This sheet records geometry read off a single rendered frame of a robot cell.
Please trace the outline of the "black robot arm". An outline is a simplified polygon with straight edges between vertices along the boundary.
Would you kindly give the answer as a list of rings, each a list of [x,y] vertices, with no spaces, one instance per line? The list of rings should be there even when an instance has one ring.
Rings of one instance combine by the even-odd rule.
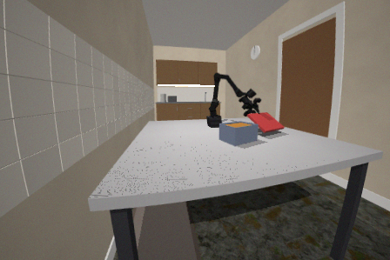
[[[216,74],[216,75],[215,75]],[[213,91],[213,99],[212,99],[212,103],[211,103],[211,107],[209,108],[209,111],[210,111],[210,116],[209,117],[216,117],[217,116],[217,112],[216,112],[216,108],[218,107],[219,105],[219,101],[218,101],[218,92],[219,92],[219,82],[220,82],[220,79],[226,79],[226,81],[232,86],[232,88],[234,89],[234,92],[236,94],[237,97],[241,97],[239,99],[240,102],[243,102],[244,105],[242,106],[242,108],[245,110],[247,109],[247,107],[249,106],[249,101],[247,101],[249,98],[253,98],[256,93],[255,91],[253,91],[252,89],[249,89],[246,93],[243,93],[236,85],[235,83],[231,80],[231,78],[228,76],[228,75],[222,75],[222,74],[219,74],[219,73],[215,73],[214,74],[214,91]],[[218,92],[217,92],[218,90]],[[242,97],[244,96],[244,97]],[[249,98],[248,98],[249,97]],[[218,103],[218,104],[217,104]],[[247,109],[248,110],[248,109]]]

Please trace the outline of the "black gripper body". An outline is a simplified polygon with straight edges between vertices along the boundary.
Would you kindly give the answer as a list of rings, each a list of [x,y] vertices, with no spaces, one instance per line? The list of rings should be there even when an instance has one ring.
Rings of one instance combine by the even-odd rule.
[[[260,99],[260,98],[255,98],[253,101],[251,101],[250,99],[248,99],[247,101],[249,101],[251,104],[249,104],[249,106],[247,107],[247,109],[252,110],[252,105],[255,105],[255,104],[261,102],[261,99],[260,99],[260,100],[259,100],[259,99]],[[256,103],[255,103],[255,102],[256,102]],[[246,111],[246,112],[244,113],[244,116],[245,116],[245,117],[247,117],[247,114],[252,114],[252,113],[248,113],[249,110]]]

